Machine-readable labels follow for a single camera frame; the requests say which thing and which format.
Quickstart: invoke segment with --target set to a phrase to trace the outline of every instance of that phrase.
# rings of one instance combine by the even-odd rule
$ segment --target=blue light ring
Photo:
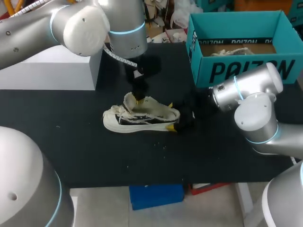
[[[244,100],[244,98],[243,98],[243,96],[242,96],[242,94],[241,94],[241,92],[240,92],[240,88],[239,88],[239,86],[238,86],[238,82],[237,82],[236,76],[233,77],[233,81],[234,81],[234,84],[235,84],[235,86],[236,86],[236,88],[237,88],[237,91],[238,91],[238,94],[239,94],[240,99],[241,99],[241,100]]]
[[[46,224],[45,227],[49,227],[52,223],[52,221],[55,219],[57,213],[58,213],[58,210],[59,210],[59,207],[60,207],[60,203],[61,203],[61,198],[62,198],[62,185],[61,185],[61,181],[60,181],[60,178],[58,176],[58,174],[56,173],[57,177],[58,177],[58,181],[59,181],[59,185],[60,185],[60,195],[59,195],[59,201],[58,201],[58,204],[57,204],[57,207],[55,209],[55,212],[53,213],[53,216],[51,217],[51,219],[48,221],[48,223]]]
[[[270,141],[278,134],[278,131],[279,131],[279,125],[277,125],[276,132],[275,132],[275,134],[273,135],[273,137],[270,138],[270,139],[268,139],[268,140],[266,140],[266,141],[264,141],[264,142],[252,142],[252,141],[250,141],[249,139],[247,139],[247,138],[246,138],[246,139],[247,139],[248,142],[253,143],[253,144],[268,143],[268,142],[270,142]]]
[[[145,26],[145,22],[143,22],[143,24],[140,26],[140,27],[138,27],[138,28],[136,28],[136,29],[134,29],[134,30],[130,30],[130,31],[126,31],[126,32],[114,32],[114,31],[109,31],[111,34],[115,34],[115,35],[125,35],[125,34],[131,34],[131,33],[134,33],[134,32],[136,32],[136,31],[139,31],[141,28],[143,28]]]

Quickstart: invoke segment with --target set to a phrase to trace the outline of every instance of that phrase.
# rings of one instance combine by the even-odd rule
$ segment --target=gray metal robot link
[[[220,110],[236,109],[236,124],[256,152],[303,159],[303,125],[284,124],[276,119],[274,102],[276,95],[283,91],[283,84],[272,63],[244,72],[212,89]]]
[[[119,57],[134,58],[147,50],[141,0],[52,0],[1,21],[0,31],[0,70],[56,45],[94,55],[107,34]]]

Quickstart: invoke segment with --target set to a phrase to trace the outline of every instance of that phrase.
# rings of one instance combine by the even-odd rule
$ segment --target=cable
[[[105,44],[103,45],[103,50],[104,50],[109,56],[111,56],[112,58],[114,58],[114,59],[116,59],[116,60],[118,60],[118,61],[120,61],[120,62],[123,62],[123,63],[125,63],[125,64],[127,64],[127,65],[130,65],[130,66],[133,66],[133,67],[135,67],[135,68],[138,67],[138,64],[137,64],[137,63],[134,63],[134,62],[129,61],[129,60],[127,60],[127,59],[121,58],[121,57],[119,57],[118,55],[115,55],[114,53],[112,53],[112,52],[107,48],[107,46],[106,46]]]
[[[18,11],[20,11],[21,7],[23,6],[24,0],[19,0],[17,3],[17,6],[15,8],[15,13],[17,13]]]
[[[19,12],[15,13],[14,15],[10,16],[10,17],[17,17],[17,16],[21,16],[23,14],[26,14],[27,12],[33,10],[34,8],[43,5],[47,2],[49,2],[51,0],[39,0],[39,1],[35,1],[34,3],[26,6],[25,8],[23,8],[22,10],[20,10]]]
[[[4,5],[8,9],[9,15],[12,16],[15,14],[14,7],[12,6],[10,0],[4,0]]]

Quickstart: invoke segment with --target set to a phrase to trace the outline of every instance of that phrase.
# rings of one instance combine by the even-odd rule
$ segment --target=shoelace
[[[244,48],[239,48],[233,51],[225,51],[225,50],[221,50],[219,53],[212,53],[211,56],[228,56],[228,55],[235,55],[235,53],[241,53],[241,55],[246,55],[248,54],[253,54],[253,52],[251,52],[247,47]]]
[[[106,110],[103,113],[103,116],[106,114],[114,114],[119,117],[119,123],[121,122],[122,118],[134,118],[122,105],[113,105],[109,110]]]

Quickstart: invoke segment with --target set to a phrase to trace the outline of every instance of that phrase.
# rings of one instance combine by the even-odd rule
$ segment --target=shoe sole
[[[172,125],[173,122],[147,125],[120,125],[114,114],[106,114],[103,117],[103,124],[110,131],[131,133],[136,131],[169,131],[166,126]]]

